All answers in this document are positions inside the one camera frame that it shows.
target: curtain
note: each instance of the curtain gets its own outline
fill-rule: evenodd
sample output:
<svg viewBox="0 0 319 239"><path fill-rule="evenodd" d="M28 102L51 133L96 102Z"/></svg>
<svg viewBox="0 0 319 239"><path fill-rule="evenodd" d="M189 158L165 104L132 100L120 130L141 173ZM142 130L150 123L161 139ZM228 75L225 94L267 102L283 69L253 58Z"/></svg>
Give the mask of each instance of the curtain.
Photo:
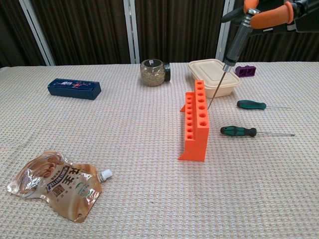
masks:
<svg viewBox="0 0 319 239"><path fill-rule="evenodd" d="M235 8L243 0L235 2ZM225 56L238 27L231 24ZM319 33L266 33L249 37L239 62L251 61L319 61Z"/></svg>
<svg viewBox="0 0 319 239"><path fill-rule="evenodd" d="M135 0L140 59L215 58L223 0Z"/></svg>
<svg viewBox="0 0 319 239"><path fill-rule="evenodd" d="M0 0L0 67L45 65L18 0Z"/></svg>
<svg viewBox="0 0 319 239"><path fill-rule="evenodd" d="M130 63L122 0L31 0L57 65Z"/></svg>

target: blue cardboard box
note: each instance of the blue cardboard box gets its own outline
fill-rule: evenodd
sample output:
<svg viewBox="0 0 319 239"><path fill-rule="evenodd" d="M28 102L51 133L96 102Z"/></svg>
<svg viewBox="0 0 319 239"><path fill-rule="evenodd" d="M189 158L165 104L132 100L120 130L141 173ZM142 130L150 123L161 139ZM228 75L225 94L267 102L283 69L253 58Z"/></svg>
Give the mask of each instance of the blue cardboard box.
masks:
<svg viewBox="0 0 319 239"><path fill-rule="evenodd" d="M53 96L66 96L94 100L101 92L99 82L56 78L48 85Z"/></svg>

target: tablecloth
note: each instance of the tablecloth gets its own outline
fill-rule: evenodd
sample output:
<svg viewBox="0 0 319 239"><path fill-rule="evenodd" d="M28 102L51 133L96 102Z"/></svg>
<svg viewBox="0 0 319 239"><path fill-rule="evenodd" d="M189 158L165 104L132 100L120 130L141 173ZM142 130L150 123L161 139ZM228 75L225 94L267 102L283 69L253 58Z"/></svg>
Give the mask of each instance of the tablecloth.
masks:
<svg viewBox="0 0 319 239"><path fill-rule="evenodd" d="M13 67L0 71L0 237L319 238L319 63L239 63L254 77L209 109L205 162L179 161L194 83L187 63L171 82L139 82L139 65ZM96 100L52 96L55 78L99 81ZM269 106L249 111L238 100ZM228 137L222 126L255 127ZM7 184L46 149L113 176L81 224Z"/></svg>

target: glass jar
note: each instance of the glass jar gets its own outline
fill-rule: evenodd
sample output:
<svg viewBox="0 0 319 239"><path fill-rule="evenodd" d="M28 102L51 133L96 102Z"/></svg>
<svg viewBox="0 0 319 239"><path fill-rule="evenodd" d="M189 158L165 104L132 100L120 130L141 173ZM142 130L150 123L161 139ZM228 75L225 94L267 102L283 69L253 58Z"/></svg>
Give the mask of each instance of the glass jar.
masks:
<svg viewBox="0 0 319 239"><path fill-rule="evenodd" d="M165 80L165 68L161 60L149 59L141 63L141 82L147 86L159 86Z"/></svg>

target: purple object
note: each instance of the purple object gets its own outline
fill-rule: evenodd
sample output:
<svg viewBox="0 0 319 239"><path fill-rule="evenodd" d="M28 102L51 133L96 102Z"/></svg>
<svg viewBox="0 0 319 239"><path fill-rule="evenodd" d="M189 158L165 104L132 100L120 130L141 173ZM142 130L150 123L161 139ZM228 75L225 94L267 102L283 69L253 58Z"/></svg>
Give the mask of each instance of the purple object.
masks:
<svg viewBox="0 0 319 239"><path fill-rule="evenodd" d="M248 77L248 76L254 76L256 71L256 67L254 66L238 66L236 67L235 74L238 77Z"/></svg>

